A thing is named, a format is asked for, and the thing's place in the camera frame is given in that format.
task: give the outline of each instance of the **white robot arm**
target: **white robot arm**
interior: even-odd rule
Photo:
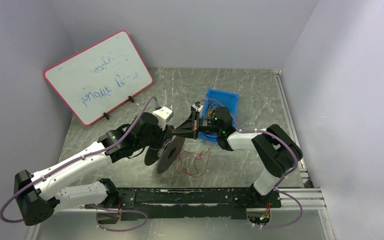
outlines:
[[[233,127],[233,117],[227,107],[217,107],[211,118],[200,118],[202,105],[199,102],[194,103],[190,110],[189,118],[172,133],[191,139],[197,139],[199,132],[215,134],[218,145],[224,150],[256,150],[264,169],[251,188],[262,198],[277,187],[285,173],[294,168],[295,159],[303,158],[301,149],[277,124],[262,129],[267,134],[256,129],[245,132]]]
[[[54,166],[33,173],[27,170],[17,173],[14,193],[37,182],[16,198],[24,223],[36,225],[58,211],[86,204],[112,206],[119,197],[116,186],[108,178],[89,185],[67,186],[92,170],[129,158],[145,147],[160,149],[167,139],[173,137],[171,130],[174,127],[167,125],[172,117],[173,112],[167,107],[152,113],[144,112],[134,126],[125,124],[110,130],[81,152]],[[116,144],[125,133],[124,140]]]

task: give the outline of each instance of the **black disc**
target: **black disc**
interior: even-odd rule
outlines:
[[[145,165],[151,166],[158,160],[158,150],[148,147],[145,154]]]
[[[156,172],[158,174],[162,174],[167,169],[170,168],[170,166],[175,161],[176,157],[182,150],[183,144],[185,143],[185,138],[181,136],[176,136],[171,140],[171,142],[167,145],[167,148],[162,153],[158,165],[156,167]]]

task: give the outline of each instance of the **marble tabletop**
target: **marble tabletop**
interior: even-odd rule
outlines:
[[[266,128],[280,125],[290,134],[283,102],[272,70],[216,69],[216,68],[150,68],[154,83],[134,97],[135,103],[127,102],[105,118],[91,126],[83,125],[73,115],[61,151],[59,162],[88,147],[106,131],[122,124],[131,123],[144,103],[156,96],[161,106],[173,110],[169,124],[177,127],[190,114],[192,103],[203,99],[208,89],[217,89],[239,95],[236,120],[240,129]],[[153,111],[154,104],[147,109]],[[111,179],[120,188],[211,188],[249,187],[261,174],[263,163],[255,150],[222,150],[217,143],[198,139],[187,139],[183,149],[188,152],[206,152],[195,161],[201,177],[191,177],[177,172],[172,165],[163,174],[157,174],[157,164],[146,166],[145,154],[132,159],[96,169],[71,186],[91,184],[101,178]],[[193,159],[189,158],[188,171],[196,173]],[[279,187],[302,187],[299,171],[291,173]]]

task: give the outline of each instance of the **black metal base plate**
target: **black metal base plate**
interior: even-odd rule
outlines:
[[[125,204],[121,209],[145,212],[150,219],[230,217],[247,219],[247,208],[280,208],[279,193],[258,199],[249,187],[231,188],[118,188]],[[123,214],[121,221],[143,219],[140,214]]]

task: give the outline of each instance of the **white wall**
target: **white wall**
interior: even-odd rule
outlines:
[[[42,71],[73,53],[48,1],[0,0],[0,208],[16,173],[58,161],[71,113]],[[5,216],[21,218],[15,203]],[[0,240],[24,239],[26,229],[0,220]]]
[[[149,67],[281,69],[318,0],[50,0],[76,51],[127,30]]]
[[[337,239],[384,240],[384,1],[320,0],[281,78]]]

